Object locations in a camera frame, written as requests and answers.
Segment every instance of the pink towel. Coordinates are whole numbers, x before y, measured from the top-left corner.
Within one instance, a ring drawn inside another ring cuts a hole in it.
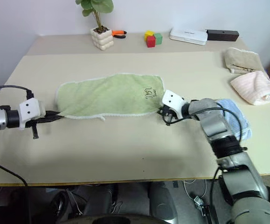
[[[238,94],[253,105],[270,103],[270,80],[262,71],[254,71],[232,80]]]

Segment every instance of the printed logo on towel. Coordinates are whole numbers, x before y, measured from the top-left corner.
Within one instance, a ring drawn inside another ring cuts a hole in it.
[[[254,71],[254,69],[244,68],[244,67],[237,66],[237,65],[236,65],[236,67],[242,68],[243,71],[248,71],[248,72]]]
[[[150,88],[146,88],[144,90],[144,94],[145,94],[145,98],[149,99],[149,98],[153,98],[153,97],[157,97],[157,90],[153,89],[152,87]]]

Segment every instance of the toy block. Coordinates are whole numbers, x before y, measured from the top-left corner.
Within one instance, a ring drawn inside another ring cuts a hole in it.
[[[154,34],[154,32],[152,32],[150,30],[146,31],[146,33],[144,34],[144,40],[146,41],[147,40],[147,37],[148,36],[153,36],[153,34]]]
[[[154,36],[148,36],[146,38],[146,44],[148,48],[154,48],[155,47],[155,37]]]
[[[163,36],[160,33],[154,34],[155,37],[155,45],[162,44]]]

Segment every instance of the black box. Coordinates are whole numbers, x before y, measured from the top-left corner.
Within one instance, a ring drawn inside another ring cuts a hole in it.
[[[208,29],[208,41],[236,41],[239,33],[232,30],[213,30]]]

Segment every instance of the white box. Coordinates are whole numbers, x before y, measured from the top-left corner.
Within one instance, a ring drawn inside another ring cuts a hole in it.
[[[196,31],[192,29],[181,30],[173,28],[170,32],[170,39],[204,45],[208,40],[208,34],[203,31]]]

